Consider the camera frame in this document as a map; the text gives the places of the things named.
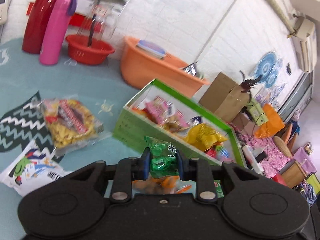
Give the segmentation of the blue candy packet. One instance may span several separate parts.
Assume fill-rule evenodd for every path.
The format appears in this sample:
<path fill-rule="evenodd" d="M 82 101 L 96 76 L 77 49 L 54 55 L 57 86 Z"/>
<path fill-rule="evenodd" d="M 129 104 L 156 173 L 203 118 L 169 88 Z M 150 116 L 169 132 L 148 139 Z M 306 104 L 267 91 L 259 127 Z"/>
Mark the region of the blue candy packet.
<path fill-rule="evenodd" d="M 230 153 L 223 145 L 216 145 L 215 146 L 215 152 L 216 152 L 216 159 L 220 162 L 224 161 L 232 161 Z"/>

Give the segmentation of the green snack packet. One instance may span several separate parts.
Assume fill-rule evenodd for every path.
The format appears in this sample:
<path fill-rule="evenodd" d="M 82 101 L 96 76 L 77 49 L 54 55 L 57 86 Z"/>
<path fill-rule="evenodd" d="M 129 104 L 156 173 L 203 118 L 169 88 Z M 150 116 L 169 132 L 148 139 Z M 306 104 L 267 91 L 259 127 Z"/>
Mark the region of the green snack packet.
<path fill-rule="evenodd" d="M 178 176 L 176 160 L 177 148 L 171 143 L 150 136 L 144 137 L 150 149 L 150 174 L 159 179 L 168 176 Z"/>

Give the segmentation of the clear bag yellow biscuits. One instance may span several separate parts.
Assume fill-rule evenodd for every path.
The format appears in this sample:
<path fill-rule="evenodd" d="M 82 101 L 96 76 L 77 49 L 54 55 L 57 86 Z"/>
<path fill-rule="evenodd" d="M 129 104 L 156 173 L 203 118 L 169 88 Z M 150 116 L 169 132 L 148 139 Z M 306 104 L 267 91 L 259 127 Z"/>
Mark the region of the clear bag yellow biscuits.
<path fill-rule="evenodd" d="M 58 157 L 95 143 L 105 132 L 103 123 L 76 99 L 44 99 L 36 108 L 44 118 Z"/>

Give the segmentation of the yellow chip bag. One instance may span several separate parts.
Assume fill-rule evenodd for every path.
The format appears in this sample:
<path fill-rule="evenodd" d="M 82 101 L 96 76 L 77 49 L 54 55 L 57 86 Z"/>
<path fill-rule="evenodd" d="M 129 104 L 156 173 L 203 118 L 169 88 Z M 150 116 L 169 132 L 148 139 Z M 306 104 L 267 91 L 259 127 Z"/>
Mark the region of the yellow chip bag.
<path fill-rule="evenodd" d="M 183 140 L 198 150 L 205 152 L 212 146 L 228 139 L 207 123 L 201 123 L 190 128 Z"/>

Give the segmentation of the white power strip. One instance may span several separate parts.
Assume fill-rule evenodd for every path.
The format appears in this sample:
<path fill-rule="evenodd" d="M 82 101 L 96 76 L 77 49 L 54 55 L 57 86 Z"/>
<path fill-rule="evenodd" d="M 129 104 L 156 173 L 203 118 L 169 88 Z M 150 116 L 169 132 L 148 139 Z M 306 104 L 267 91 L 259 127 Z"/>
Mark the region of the white power strip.
<path fill-rule="evenodd" d="M 242 151 L 247 158 L 248 162 L 250 163 L 251 167 L 257 174 L 263 174 L 264 169 L 263 167 L 257 162 L 254 154 L 253 154 L 253 148 L 251 146 L 245 145 L 242 147 Z"/>

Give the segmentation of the pink snack bag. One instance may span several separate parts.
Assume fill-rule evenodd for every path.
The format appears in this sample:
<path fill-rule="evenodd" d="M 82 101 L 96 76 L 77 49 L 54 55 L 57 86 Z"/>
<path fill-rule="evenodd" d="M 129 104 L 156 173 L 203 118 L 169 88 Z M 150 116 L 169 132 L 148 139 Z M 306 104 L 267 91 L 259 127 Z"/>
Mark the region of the pink snack bag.
<path fill-rule="evenodd" d="M 161 96 L 156 96 L 152 101 L 146 102 L 145 109 L 159 126 L 176 130 L 190 127 L 183 112 L 178 110 L 172 101 L 165 100 Z"/>

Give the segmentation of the brown cardboard box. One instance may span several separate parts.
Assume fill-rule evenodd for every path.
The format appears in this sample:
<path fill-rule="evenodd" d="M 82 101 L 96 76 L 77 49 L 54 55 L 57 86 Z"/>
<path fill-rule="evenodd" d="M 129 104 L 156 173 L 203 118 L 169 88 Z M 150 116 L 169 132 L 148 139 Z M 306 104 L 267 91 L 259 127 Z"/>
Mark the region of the brown cardboard box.
<path fill-rule="evenodd" d="M 199 104 L 224 122 L 231 122 L 249 102 L 249 94 L 231 78 L 220 72 L 206 90 Z"/>

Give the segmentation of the light green small box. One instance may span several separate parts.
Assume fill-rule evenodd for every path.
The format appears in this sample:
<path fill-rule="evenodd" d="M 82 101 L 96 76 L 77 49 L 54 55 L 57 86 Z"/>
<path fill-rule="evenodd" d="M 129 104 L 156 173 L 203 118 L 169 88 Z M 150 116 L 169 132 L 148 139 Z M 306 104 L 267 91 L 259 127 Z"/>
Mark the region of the light green small box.
<path fill-rule="evenodd" d="M 246 110 L 258 126 L 268 122 L 266 113 L 262 109 L 260 103 L 254 98 L 252 98 L 251 101 L 246 105 Z"/>

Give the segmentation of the orange plastic bag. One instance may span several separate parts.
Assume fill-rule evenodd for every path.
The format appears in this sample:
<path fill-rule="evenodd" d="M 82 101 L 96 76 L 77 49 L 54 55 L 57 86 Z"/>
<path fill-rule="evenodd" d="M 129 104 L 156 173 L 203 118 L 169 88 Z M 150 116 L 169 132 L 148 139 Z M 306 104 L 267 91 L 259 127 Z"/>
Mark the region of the orange plastic bag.
<path fill-rule="evenodd" d="M 285 127 L 283 120 L 271 105 L 266 103 L 263 106 L 263 110 L 268 118 L 268 121 L 262 124 L 254 133 L 256 138 L 272 137 Z"/>

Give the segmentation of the white cartoon snack bag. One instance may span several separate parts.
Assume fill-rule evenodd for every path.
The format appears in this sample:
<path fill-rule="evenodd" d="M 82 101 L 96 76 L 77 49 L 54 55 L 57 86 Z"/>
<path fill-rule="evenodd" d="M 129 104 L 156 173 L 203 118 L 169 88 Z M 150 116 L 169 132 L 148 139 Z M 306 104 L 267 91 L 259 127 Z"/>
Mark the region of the white cartoon snack bag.
<path fill-rule="evenodd" d="M 71 172 L 52 159 L 47 148 L 40 150 L 35 140 L 1 172 L 1 183 L 13 188 L 20 196 L 52 183 Z"/>

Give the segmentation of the wooden side table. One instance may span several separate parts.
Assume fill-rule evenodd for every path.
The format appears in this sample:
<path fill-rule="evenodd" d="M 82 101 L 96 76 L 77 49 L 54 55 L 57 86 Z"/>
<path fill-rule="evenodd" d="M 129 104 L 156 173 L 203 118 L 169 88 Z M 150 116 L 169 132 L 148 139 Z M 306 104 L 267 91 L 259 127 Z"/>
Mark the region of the wooden side table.
<path fill-rule="evenodd" d="M 300 184 L 306 177 L 306 173 L 298 161 L 292 159 L 281 170 L 280 175 L 289 188 L 294 188 Z"/>

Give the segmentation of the dark red potted plant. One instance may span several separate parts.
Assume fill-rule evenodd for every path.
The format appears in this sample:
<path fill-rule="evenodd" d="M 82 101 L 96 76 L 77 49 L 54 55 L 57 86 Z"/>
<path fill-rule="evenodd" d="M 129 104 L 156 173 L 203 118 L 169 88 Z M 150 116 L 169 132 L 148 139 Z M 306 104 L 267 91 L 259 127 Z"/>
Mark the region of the dark red potted plant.
<path fill-rule="evenodd" d="M 255 79 L 246 79 L 243 71 L 239 71 L 242 75 L 242 83 L 240 83 L 240 87 L 242 88 L 242 93 L 247 93 L 249 95 L 249 101 L 252 99 L 251 89 L 261 80 L 262 76 L 259 75 Z"/>

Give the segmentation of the blue-lidded food container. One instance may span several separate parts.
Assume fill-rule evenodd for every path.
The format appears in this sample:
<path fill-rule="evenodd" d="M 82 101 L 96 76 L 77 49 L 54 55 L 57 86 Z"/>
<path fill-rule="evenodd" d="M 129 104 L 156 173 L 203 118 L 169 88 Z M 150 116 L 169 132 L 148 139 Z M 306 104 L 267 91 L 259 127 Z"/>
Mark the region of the blue-lidded food container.
<path fill-rule="evenodd" d="M 155 57 L 157 59 L 163 60 L 166 55 L 166 51 L 153 42 L 147 40 L 139 40 L 136 47 L 145 51 L 148 55 Z"/>

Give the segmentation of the pink thermos bottle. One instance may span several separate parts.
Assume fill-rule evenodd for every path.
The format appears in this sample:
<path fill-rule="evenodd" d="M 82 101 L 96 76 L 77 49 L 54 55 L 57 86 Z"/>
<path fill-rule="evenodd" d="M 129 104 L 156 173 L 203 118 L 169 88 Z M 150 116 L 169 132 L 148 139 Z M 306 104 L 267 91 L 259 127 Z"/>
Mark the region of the pink thermos bottle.
<path fill-rule="evenodd" d="M 57 0 L 44 34 L 39 62 L 45 66 L 58 63 L 65 34 L 76 11 L 76 0 Z"/>

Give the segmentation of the blue round wall decoration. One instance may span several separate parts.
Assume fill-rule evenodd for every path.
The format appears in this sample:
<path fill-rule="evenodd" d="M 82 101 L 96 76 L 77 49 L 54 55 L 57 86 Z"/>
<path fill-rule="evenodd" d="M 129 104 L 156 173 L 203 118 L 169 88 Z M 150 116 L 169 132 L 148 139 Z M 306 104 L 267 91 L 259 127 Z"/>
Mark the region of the blue round wall decoration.
<path fill-rule="evenodd" d="M 254 77 L 260 78 L 258 83 L 264 84 L 265 88 L 271 88 L 278 78 L 278 70 L 276 68 L 277 56 L 270 51 L 265 54 L 258 62 Z"/>

